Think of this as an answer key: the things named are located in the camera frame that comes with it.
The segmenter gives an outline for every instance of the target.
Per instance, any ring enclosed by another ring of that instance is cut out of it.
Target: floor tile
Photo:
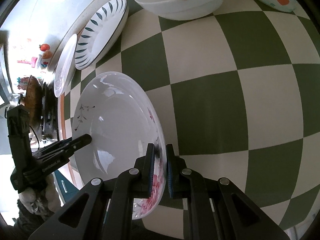
[[[81,70],[81,81],[84,80],[95,69],[96,69],[96,65],[95,64],[91,64],[87,68]]]
[[[81,81],[80,93],[84,90],[84,88],[89,84],[89,82],[96,77],[96,70],[94,69],[89,75],[86,76],[84,80]]]
[[[122,31],[121,51],[161,32],[157,15],[140,10],[130,18]]]
[[[248,149],[244,98],[237,71],[171,85],[179,155]]]
[[[320,132],[320,65],[293,65],[303,111],[303,135]]]
[[[70,92],[70,117],[73,117],[75,115],[76,106],[80,98],[80,89],[81,84],[79,83]]]
[[[135,14],[136,12],[142,10],[142,7],[135,0],[127,0],[129,6],[129,14],[128,17]]]
[[[319,193],[319,189],[320,185],[290,200],[287,211],[279,225],[283,230],[293,227],[305,220]]]
[[[168,183],[165,184],[164,192],[159,205],[177,209],[183,209],[182,199],[172,199],[169,195]]]
[[[248,151],[215,155],[184,155],[187,167],[198,171],[204,178],[230,179],[243,192],[247,180]]]
[[[71,89],[81,82],[81,70],[76,69],[75,74],[71,81]]]
[[[166,144],[172,144],[175,155],[179,155],[176,119],[170,85],[147,91],[147,95],[156,110],[164,133]]]
[[[122,51],[121,62],[122,72],[145,91],[170,84],[161,33]]]
[[[115,44],[111,47],[111,49],[104,55],[104,57],[99,60],[96,64],[96,68],[107,62],[109,59],[113,58],[115,55],[121,52],[121,35],[116,40]]]
[[[320,57],[297,16],[281,12],[265,12],[278,32],[293,64],[320,63]]]
[[[238,73],[247,111],[249,150],[303,138],[301,99],[292,65]]]
[[[122,72],[121,66],[121,53],[118,53],[113,58],[109,59],[107,62],[103,63],[96,68],[96,76],[105,73],[107,71],[117,71]]]
[[[290,64],[286,49],[263,12],[216,15],[238,69]]]
[[[289,200],[298,178],[303,140],[250,150],[246,195],[259,207]]]
[[[292,198],[320,185],[319,149],[320,132],[303,139],[300,170]]]
[[[67,94],[70,93],[70,90],[71,90],[71,81],[70,81],[70,83],[68,85],[65,84],[65,86],[66,86],[66,89],[64,91],[64,94],[67,95]]]
[[[305,27],[306,31],[308,32],[313,45],[316,47],[318,54],[320,54],[320,34],[317,31],[316,27],[314,26],[311,20],[305,19],[303,17],[298,17],[303,26]]]
[[[283,201],[278,204],[274,204],[272,206],[261,208],[263,212],[265,212],[277,225],[280,224],[288,206],[290,200]]]
[[[243,11],[262,11],[254,0],[223,0],[222,5],[216,11],[214,15],[243,12]]]
[[[236,70],[236,64],[214,16],[162,32],[170,83]]]
[[[183,209],[157,206],[142,221],[148,230],[183,239]]]
[[[71,128],[70,118],[68,120],[65,120],[65,127],[66,127],[66,137],[67,138],[72,137],[72,128]]]
[[[320,209],[320,191],[318,192],[316,199],[307,215],[307,219],[313,219],[313,215],[317,215]]]
[[[70,118],[70,93],[64,96],[64,120],[68,120]]]
[[[296,16],[300,16],[310,20],[308,14],[305,12],[305,10],[302,8],[302,6],[299,3],[297,7],[293,10],[293,12]]]

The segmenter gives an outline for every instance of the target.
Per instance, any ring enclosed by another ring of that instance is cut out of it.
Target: plate with blue leaf pattern
[[[124,28],[128,12],[127,0],[111,0],[91,17],[76,46],[77,69],[97,63],[110,50]]]

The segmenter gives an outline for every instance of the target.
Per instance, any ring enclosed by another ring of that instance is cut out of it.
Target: cable
[[[29,127],[31,128],[31,130],[33,131],[33,134],[35,135],[37,141],[38,141],[38,150],[40,149],[40,143],[39,143],[39,139],[38,139],[38,136],[36,135],[36,132],[35,130],[33,130],[33,128],[31,127],[31,125],[29,125]]]

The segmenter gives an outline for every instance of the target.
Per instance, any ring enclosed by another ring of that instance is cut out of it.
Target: green tile
[[[311,20],[299,17],[299,20],[302,22],[303,26],[305,27],[306,31],[308,32],[313,44],[315,45],[318,54],[320,54],[320,34],[317,31],[316,27],[312,23]]]
[[[122,72],[145,91],[170,84],[162,34],[158,33],[121,52]]]
[[[208,14],[206,16],[203,16],[203,17],[201,17],[199,19],[210,17],[210,16],[212,16],[212,13],[210,13],[210,14]],[[184,24],[184,23],[187,23],[187,22],[191,22],[191,21],[194,21],[194,20],[175,21],[175,20],[165,19],[165,18],[162,18],[162,17],[159,16],[159,23],[160,23],[160,27],[161,27],[161,31],[162,32],[165,31],[165,30],[171,29],[173,27],[179,26],[181,24]]]
[[[292,198],[279,226],[286,230],[306,219],[311,207],[319,193],[320,185]]]
[[[132,14],[135,14],[136,12],[142,10],[142,7],[135,0],[127,0],[127,2],[128,2],[128,6],[129,6],[128,17],[130,17]]]
[[[179,155],[248,150],[244,97],[237,71],[171,85]]]
[[[238,69],[290,64],[288,53],[264,12],[216,15]]]
[[[320,132],[320,65],[294,64],[303,112],[303,136]]]
[[[64,97],[63,111],[64,120],[68,120],[70,118],[70,93]]]
[[[259,207],[291,198],[296,186],[303,139],[249,151],[246,195]]]
[[[183,202],[182,198],[180,199],[172,199],[170,198],[169,195],[169,189],[168,189],[168,184],[165,184],[164,192],[162,195],[162,198],[159,202],[159,205],[161,206],[166,206],[166,207],[171,207],[171,208],[177,208],[177,209],[183,209]]]
[[[75,74],[71,81],[71,89],[73,89],[81,81],[81,70],[76,69]]]
[[[109,59],[117,55],[121,52],[121,35],[116,40],[115,44],[111,47],[111,49],[107,52],[106,55],[103,56],[101,60],[96,63],[96,68],[101,66],[103,63],[107,62]]]
[[[266,5],[265,3],[263,3],[259,0],[254,0],[254,1],[258,4],[258,6],[261,8],[262,11],[279,12],[278,10],[272,8],[269,5]]]
[[[82,94],[82,91],[84,90],[84,88],[87,86],[87,84],[89,84],[89,82],[96,77],[96,71],[92,71],[89,75],[87,75],[84,80],[81,81],[81,85],[80,85],[80,94]]]

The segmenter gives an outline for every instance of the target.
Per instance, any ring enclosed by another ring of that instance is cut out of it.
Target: floral plate
[[[148,143],[158,147],[151,197],[134,199],[132,218],[150,214],[164,191],[166,150],[160,121],[143,89],[122,73],[96,76],[82,92],[72,122],[73,138],[85,133],[92,143],[75,153],[84,183],[116,178],[146,154]]]

